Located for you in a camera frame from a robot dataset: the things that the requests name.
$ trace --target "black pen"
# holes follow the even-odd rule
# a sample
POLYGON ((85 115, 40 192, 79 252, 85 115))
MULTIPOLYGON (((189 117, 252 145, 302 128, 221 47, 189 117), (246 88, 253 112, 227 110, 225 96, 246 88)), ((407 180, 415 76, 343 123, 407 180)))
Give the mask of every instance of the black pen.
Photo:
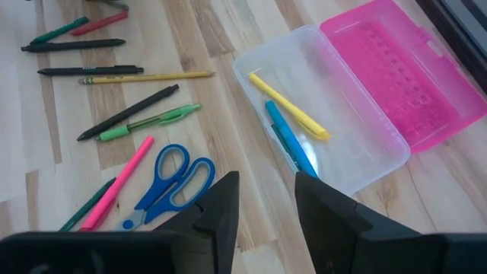
POLYGON ((179 85, 175 84, 172 87, 167 87, 163 89, 162 91, 159 91, 144 100, 136 103, 135 105, 129 107, 128 109, 122 111, 121 113, 116 114, 115 116, 112 116, 108 118, 107 120, 103 121, 102 123, 97 124, 96 126, 92 127, 91 129, 83 132, 79 137, 78 141, 86 140, 92 137, 95 137, 96 135, 101 134, 102 132, 106 131, 112 126, 115 126, 117 123, 122 122, 123 120, 129 118, 130 116, 136 114, 137 112, 145 109, 146 107, 149 107, 158 101, 167 98, 174 94, 174 92, 177 91, 177 89, 180 88, 179 85))
POLYGON ((47 53, 51 51, 70 50, 70 49, 91 49, 105 46, 120 46, 126 41, 122 39, 105 39, 67 43, 39 43, 29 46, 22 46, 22 51, 31 53, 47 53))
POLYGON ((144 72, 143 68, 136 65, 115 65, 112 67, 88 67, 88 68, 44 68, 37 73, 48 76, 69 75, 123 75, 144 72))

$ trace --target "blue highlighter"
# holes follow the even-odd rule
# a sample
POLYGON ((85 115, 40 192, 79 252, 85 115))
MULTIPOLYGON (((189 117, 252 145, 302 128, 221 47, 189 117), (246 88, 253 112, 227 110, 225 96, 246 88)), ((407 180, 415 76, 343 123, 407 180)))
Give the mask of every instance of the blue highlighter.
POLYGON ((288 147, 289 154, 291 158, 296 161, 302 171, 308 173, 309 175, 318 178, 316 172, 314 172, 314 168, 310 163, 310 160, 307 158, 306 153, 304 153, 303 148, 299 144, 298 139, 291 130, 291 127, 286 123, 286 120, 279 112, 279 109, 274 104, 273 101, 269 100, 266 102, 266 109, 271 117, 272 121, 274 122, 274 127, 279 132, 282 140, 285 144, 282 144, 284 147, 288 147))

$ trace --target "yellow pencil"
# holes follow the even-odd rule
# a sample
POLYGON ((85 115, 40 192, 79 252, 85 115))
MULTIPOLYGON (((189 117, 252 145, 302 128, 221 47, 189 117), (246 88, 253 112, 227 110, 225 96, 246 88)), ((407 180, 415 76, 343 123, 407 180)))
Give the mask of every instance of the yellow pencil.
POLYGON ((259 76, 254 73, 250 74, 250 82, 268 94, 272 99, 278 101, 292 116, 298 121, 307 132, 309 132, 314 138, 328 141, 332 136, 320 126, 315 120, 309 117, 303 110, 298 109, 293 103, 289 102, 279 92, 274 90, 271 86, 265 83, 259 76))
POLYGON ((80 84, 112 84, 112 83, 126 83, 133 81, 160 81, 160 80, 174 80, 183 78, 201 78, 211 77, 214 72, 181 72, 169 73, 165 75, 130 75, 130 76, 109 76, 109 77, 86 77, 79 79, 80 84))

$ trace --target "green and white pen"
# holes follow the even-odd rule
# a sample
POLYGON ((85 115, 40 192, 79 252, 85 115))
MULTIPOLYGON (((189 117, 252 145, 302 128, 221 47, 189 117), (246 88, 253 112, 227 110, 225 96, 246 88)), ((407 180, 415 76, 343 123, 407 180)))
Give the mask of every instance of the green and white pen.
POLYGON ((173 110, 168 110, 165 113, 144 119, 142 121, 138 121, 133 124, 107 130, 106 132, 101 133, 95 139, 98 141, 109 141, 128 135, 131 132, 147 128, 149 126, 164 126, 170 123, 175 123, 181 119, 184 119, 184 117, 190 115, 193 111, 198 110, 199 108, 201 108, 201 104, 188 104, 182 107, 175 108, 173 110))

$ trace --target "wooden floor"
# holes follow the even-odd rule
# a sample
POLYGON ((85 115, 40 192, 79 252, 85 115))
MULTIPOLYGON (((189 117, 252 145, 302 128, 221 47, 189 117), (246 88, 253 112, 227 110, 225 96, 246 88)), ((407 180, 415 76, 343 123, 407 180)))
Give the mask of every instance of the wooden floor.
MULTIPOLYGON (((127 216, 152 182, 155 155, 169 143, 210 157, 217 177, 240 171, 240 228, 234 273, 313 273, 293 198, 293 176, 270 145, 232 71, 246 49, 319 24, 366 0, 128 0, 130 18, 82 39, 122 38, 109 49, 30 54, 34 37, 86 15, 115 11, 81 0, 0 0, 0 237, 56 230, 118 174, 146 135, 156 143, 127 183, 102 229, 127 216), (212 70, 214 78, 87 88, 77 78, 45 78, 45 67, 136 64, 148 74, 212 70), (76 142, 85 129, 142 98, 179 84, 176 95, 130 121, 187 103, 203 108, 180 123, 108 143, 76 142)), ((397 1, 431 31, 412 0, 397 1)), ((69 41, 69 35, 57 41, 69 41)), ((420 232, 487 231, 487 119, 354 198, 420 232)), ((195 187, 184 193, 190 196, 195 187)), ((170 214, 159 218, 148 230, 170 214)))

